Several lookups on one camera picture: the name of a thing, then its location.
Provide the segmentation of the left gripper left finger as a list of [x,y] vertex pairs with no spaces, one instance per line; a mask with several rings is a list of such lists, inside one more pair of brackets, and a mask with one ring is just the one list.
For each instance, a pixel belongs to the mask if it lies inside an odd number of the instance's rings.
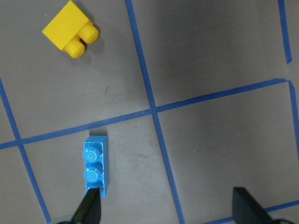
[[71,224],[99,224],[101,221],[100,189],[89,189],[75,214]]

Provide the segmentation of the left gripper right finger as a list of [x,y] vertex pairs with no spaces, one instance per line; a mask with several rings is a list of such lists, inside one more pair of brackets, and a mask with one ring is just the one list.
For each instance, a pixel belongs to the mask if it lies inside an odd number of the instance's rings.
[[273,222],[273,219],[244,187],[233,188],[232,217],[236,224]]

